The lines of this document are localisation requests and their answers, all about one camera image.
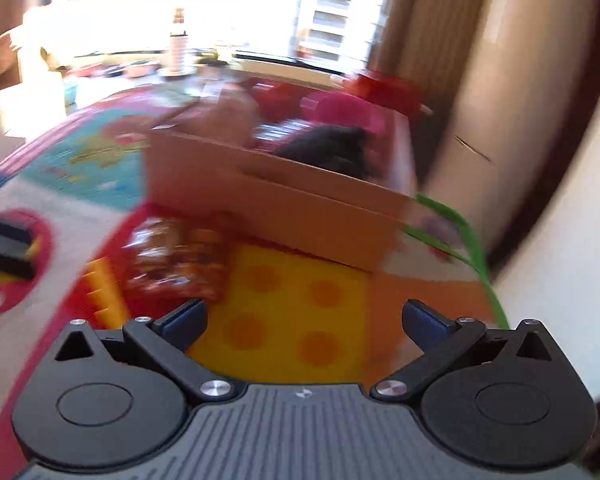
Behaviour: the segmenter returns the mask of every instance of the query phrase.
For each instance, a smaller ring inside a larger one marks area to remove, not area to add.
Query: beige curtain
[[[483,0],[391,0],[370,68],[397,75],[431,96],[458,90]]]

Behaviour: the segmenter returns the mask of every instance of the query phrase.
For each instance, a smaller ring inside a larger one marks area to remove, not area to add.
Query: play mat
[[[122,245],[151,214],[142,135],[130,132],[186,98],[169,84],[121,92],[0,165],[0,217],[32,228],[38,270],[31,282],[0,275],[0,480],[25,463],[10,415],[36,362],[69,320],[104,328],[88,296],[86,265],[104,258],[118,276]],[[473,316],[504,328],[468,225],[424,197],[410,218],[373,275],[240,240],[224,300],[209,306],[208,329],[188,353],[250,381],[369,386],[420,354],[400,325],[408,298],[452,319]],[[160,317],[180,303],[124,300],[132,317]]]

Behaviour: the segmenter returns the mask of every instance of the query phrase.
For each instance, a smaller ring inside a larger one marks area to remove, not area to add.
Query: silver screw
[[[398,397],[407,392],[407,385],[402,381],[389,379],[388,381],[380,381],[376,384],[376,392],[383,397]]]
[[[231,391],[231,385],[227,381],[213,379],[200,384],[200,391],[207,397],[222,397]]]

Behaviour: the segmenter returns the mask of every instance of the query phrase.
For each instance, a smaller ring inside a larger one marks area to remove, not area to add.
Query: green strip
[[[462,242],[464,246],[467,248],[469,253],[469,258],[462,256],[457,251],[453,250],[449,247],[448,244],[438,240],[437,238],[427,234],[422,229],[415,228],[413,226],[404,225],[402,230],[408,234],[409,236],[416,238],[431,247],[439,249],[440,251],[453,256],[454,258],[462,261],[463,263],[470,266],[475,272],[478,274],[480,278],[480,282],[484,286],[487,291],[487,298],[491,303],[491,307],[496,317],[496,322],[500,328],[509,328],[509,322],[507,321],[507,317],[504,314],[502,306],[498,301],[496,293],[493,291],[493,287],[491,286],[491,282],[489,280],[488,266],[487,261],[482,254],[482,250],[480,249],[480,244],[478,243],[477,238],[475,237],[474,230],[471,229],[469,222],[467,222],[460,214],[451,209],[450,207],[441,204],[440,202],[436,202],[435,200],[430,199],[427,196],[422,194],[418,194],[416,196],[416,202],[422,204],[423,206],[431,209],[433,212],[443,216],[453,222],[453,224],[458,229],[460,236],[462,238]]]

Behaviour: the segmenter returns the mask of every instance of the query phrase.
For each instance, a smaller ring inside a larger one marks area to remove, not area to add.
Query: cardboard box
[[[155,128],[144,150],[148,195],[188,216],[230,211],[250,235],[373,272],[414,193],[408,124],[394,123],[388,187]]]

